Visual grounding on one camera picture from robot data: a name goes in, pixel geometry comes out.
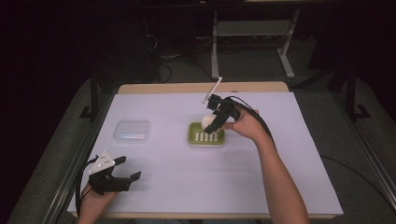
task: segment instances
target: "white egg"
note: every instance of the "white egg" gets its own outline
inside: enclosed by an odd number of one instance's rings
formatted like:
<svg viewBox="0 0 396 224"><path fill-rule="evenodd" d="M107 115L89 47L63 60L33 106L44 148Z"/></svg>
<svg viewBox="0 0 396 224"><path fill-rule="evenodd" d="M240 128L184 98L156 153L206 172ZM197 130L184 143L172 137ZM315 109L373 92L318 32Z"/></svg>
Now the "white egg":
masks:
<svg viewBox="0 0 396 224"><path fill-rule="evenodd" d="M201 120L201 127L204 130L207 126L209 126L213 120L216 118L216 115L214 114L208 114L204 116Z"/></svg>

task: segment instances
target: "metal stand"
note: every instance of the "metal stand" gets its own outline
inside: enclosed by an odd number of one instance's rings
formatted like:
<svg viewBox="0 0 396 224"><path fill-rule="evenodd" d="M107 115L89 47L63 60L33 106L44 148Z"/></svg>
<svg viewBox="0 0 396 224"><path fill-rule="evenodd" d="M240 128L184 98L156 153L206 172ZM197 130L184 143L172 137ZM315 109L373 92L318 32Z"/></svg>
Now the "metal stand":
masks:
<svg viewBox="0 0 396 224"><path fill-rule="evenodd" d="M98 113L98 83L96 81L95 75L91 76L91 113L89 112L90 107L84 106L81 114L79 115L82 119L94 120L96 114Z"/></svg>
<svg viewBox="0 0 396 224"><path fill-rule="evenodd" d="M294 10L291 20L285 21L218 21L218 12L214 11L213 19L213 46L212 46L212 78L219 77L219 63L217 42L218 36L236 35L284 35L285 44L277 50L280 61L283 64L287 78L294 78L288 57L286 56L300 9Z"/></svg>
<svg viewBox="0 0 396 224"><path fill-rule="evenodd" d="M353 66L351 66L346 80L346 112L353 121L356 121L356 119L370 118L371 116L364 105L358 105L358 109L361 112L355 113L355 86L356 74Z"/></svg>

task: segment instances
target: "person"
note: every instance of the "person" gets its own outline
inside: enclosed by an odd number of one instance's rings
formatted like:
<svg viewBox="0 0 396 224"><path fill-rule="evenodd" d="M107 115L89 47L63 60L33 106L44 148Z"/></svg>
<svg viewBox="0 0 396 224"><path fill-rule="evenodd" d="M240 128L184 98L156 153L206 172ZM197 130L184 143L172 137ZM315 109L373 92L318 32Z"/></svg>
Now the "person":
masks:
<svg viewBox="0 0 396 224"><path fill-rule="evenodd" d="M241 113L239 120L226 122L222 128L233 130L251 139L256 145L262 166L265 195L273 223L309 223L303 198L294 184L288 169L280 159L271 136L246 110L239 107L238 110ZM88 185L83 190L82 195L85 195L89 188ZM90 191L82 199L78 223L93 223L102 215L116 195L116 192L109 192L101 196L94 191Z"/></svg>

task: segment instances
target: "white table surface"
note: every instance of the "white table surface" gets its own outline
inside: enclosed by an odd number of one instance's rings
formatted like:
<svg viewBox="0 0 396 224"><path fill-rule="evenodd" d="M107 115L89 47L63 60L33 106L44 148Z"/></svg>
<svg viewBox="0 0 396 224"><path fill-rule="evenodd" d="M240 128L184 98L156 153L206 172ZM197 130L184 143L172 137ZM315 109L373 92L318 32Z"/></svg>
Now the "white table surface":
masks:
<svg viewBox="0 0 396 224"><path fill-rule="evenodd" d="M282 161L301 192L311 217L343 214L313 139L292 92L223 92L259 109ZM106 217L260 218L268 217L258 152L254 144L226 131L222 148L189 147L188 127L211 113L204 93L117 94L92 150L104 150L116 166L115 177L142 171L129 191L107 208ZM120 145L113 139L122 119L146 119L150 135L142 145ZM82 186L88 181L84 173ZM75 199L68 211L75 213Z"/></svg>

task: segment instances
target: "plastic lid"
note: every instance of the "plastic lid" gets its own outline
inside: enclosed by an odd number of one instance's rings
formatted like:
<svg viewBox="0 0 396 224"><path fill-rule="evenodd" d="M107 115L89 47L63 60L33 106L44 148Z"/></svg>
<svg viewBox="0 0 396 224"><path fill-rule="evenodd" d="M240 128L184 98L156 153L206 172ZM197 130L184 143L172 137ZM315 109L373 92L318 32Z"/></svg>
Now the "plastic lid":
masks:
<svg viewBox="0 0 396 224"><path fill-rule="evenodd" d="M113 138L118 144L143 144L149 139L150 123L143 119L122 119Z"/></svg>

